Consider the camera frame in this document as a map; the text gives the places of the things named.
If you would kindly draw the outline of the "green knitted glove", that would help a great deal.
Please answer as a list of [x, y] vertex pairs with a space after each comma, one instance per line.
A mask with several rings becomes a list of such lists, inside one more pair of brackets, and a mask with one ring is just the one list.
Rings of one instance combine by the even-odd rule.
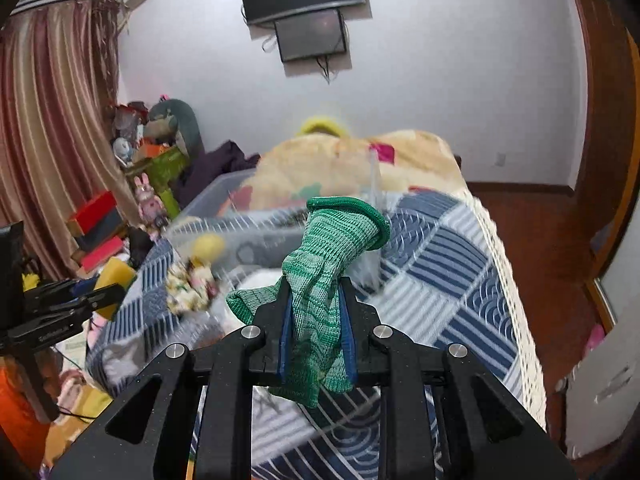
[[315, 197], [307, 209], [302, 242], [284, 258], [277, 284], [237, 289], [226, 303], [241, 322], [250, 324], [260, 306], [277, 299], [280, 285], [290, 285], [292, 356], [283, 385], [274, 393], [315, 408], [321, 388], [336, 393], [352, 388], [341, 343], [338, 280], [363, 252], [386, 244], [390, 224], [359, 198]]

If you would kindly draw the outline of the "red book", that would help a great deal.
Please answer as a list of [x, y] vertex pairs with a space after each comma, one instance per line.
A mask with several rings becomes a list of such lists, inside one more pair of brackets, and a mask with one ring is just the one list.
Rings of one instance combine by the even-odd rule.
[[122, 252], [124, 246], [124, 241], [119, 236], [114, 236], [85, 255], [81, 260], [81, 267], [87, 273], [96, 270], [96, 268], [106, 263], [109, 258]]

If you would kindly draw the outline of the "pink rabbit toy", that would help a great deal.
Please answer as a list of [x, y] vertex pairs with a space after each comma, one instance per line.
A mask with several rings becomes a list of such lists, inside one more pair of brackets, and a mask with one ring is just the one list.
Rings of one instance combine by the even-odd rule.
[[136, 196], [142, 224], [148, 230], [160, 232], [168, 225], [165, 205], [160, 196], [156, 194], [145, 172], [134, 177], [134, 196]]

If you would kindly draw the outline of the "blue patchwork bed cover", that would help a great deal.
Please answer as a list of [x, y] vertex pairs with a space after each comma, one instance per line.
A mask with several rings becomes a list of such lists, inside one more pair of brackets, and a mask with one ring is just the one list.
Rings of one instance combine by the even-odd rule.
[[[393, 193], [384, 214], [390, 240], [373, 275], [352, 279], [358, 299], [418, 344], [463, 344], [543, 422], [544, 374], [510, 262], [482, 203], [466, 194]], [[167, 309], [165, 278], [177, 258], [165, 237], [157, 242], [90, 346], [87, 372], [111, 396], [168, 344], [207, 346], [239, 325], [222, 298], [205, 312]], [[256, 270], [235, 289], [273, 284], [279, 268]], [[259, 479], [373, 479], [380, 411], [375, 388], [322, 392], [313, 410], [256, 388], [252, 473]]]

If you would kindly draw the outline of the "yellow plush toy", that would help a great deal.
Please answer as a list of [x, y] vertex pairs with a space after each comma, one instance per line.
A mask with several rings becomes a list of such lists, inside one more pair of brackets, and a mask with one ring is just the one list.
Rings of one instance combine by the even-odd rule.
[[308, 136], [308, 134], [321, 133], [327, 136], [335, 136], [336, 138], [349, 138], [348, 131], [340, 125], [335, 119], [329, 116], [311, 116], [306, 119], [296, 136]]

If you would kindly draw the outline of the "yellow felt ball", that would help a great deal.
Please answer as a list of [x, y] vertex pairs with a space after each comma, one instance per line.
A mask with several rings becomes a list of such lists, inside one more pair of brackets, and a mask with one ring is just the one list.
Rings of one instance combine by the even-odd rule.
[[190, 258], [204, 264], [217, 261], [226, 250], [224, 239], [215, 233], [206, 233], [194, 240]]

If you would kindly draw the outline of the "red gift box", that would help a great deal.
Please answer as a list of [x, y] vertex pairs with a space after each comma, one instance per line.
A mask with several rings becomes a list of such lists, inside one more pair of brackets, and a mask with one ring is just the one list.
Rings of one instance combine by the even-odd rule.
[[103, 191], [84, 203], [66, 221], [66, 228], [73, 237], [88, 234], [112, 209], [117, 207], [111, 191]]

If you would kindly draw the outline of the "beige fleece blanket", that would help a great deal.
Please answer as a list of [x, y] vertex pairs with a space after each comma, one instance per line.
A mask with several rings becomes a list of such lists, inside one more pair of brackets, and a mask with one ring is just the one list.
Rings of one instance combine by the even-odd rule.
[[314, 196], [414, 188], [454, 195], [466, 189], [454, 153], [439, 136], [411, 129], [367, 139], [311, 133], [262, 156], [231, 197], [241, 210], [266, 210], [301, 205]]

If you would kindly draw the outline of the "small wall monitor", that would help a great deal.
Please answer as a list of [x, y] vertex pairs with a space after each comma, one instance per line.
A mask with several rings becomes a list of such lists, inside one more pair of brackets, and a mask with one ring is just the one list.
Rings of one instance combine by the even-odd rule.
[[337, 9], [282, 18], [274, 22], [274, 31], [283, 63], [347, 52], [344, 22]]

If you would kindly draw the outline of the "clear plastic storage bin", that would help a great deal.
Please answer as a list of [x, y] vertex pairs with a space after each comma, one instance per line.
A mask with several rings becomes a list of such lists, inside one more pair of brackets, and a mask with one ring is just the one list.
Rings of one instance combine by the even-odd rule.
[[[284, 208], [239, 209], [231, 194], [254, 172], [255, 168], [218, 177], [183, 209], [165, 233], [175, 254], [183, 259], [191, 255], [192, 244], [199, 236], [221, 236], [226, 250], [212, 264], [212, 272], [227, 292], [256, 270], [277, 269], [300, 245], [308, 217], [307, 200]], [[359, 198], [377, 210], [384, 207], [383, 193], [349, 197]]]

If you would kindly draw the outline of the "striped red curtain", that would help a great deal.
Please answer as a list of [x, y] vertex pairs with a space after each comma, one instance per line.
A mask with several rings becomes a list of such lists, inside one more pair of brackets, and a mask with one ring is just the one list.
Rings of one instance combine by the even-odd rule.
[[102, 191], [125, 219], [134, 196], [112, 152], [118, 0], [70, 0], [11, 16], [1, 29], [1, 222], [51, 278], [75, 272], [66, 221]]

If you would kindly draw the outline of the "dark purple clothing pile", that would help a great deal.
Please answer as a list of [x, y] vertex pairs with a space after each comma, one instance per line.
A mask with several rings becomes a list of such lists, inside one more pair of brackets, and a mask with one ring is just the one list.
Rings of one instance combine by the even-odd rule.
[[258, 153], [247, 155], [235, 142], [228, 140], [216, 150], [198, 155], [178, 177], [169, 183], [179, 207], [188, 206], [204, 188], [224, 174], [253, 169], [258, 165]]

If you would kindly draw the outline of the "dark blue box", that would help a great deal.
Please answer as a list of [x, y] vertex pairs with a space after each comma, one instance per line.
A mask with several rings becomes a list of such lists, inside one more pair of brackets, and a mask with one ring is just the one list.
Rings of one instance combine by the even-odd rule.
[[114, 237], [125, 224], [117, 208], [112, 209], [87, 234], [75, 236], [78, 248], [84, 252], [92, 252], [104, 242]]

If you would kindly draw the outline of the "green cardboard box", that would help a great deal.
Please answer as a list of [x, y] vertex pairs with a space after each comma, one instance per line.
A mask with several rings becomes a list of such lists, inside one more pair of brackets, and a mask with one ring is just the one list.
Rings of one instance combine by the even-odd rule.
[[141, 180], [142, 174], [148, 176], [149, 184], [160, 194], [169, 188], [169, 183], [176, 180], [190, 163], [190, 158], [173, 146], [156, 157], [142, 159], [126, 167], [124, 175], [134, 194], [138, 189], [134, 179]]

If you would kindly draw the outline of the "floral fabric scrunchie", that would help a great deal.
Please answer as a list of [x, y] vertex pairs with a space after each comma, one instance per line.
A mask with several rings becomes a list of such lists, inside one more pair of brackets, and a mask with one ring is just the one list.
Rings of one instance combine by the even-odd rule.
[[167, 309], [175, 315], [206, 311], [219, 292], [212, 270], [198, 259], [175, 261], [168, 269], [165, 289]]

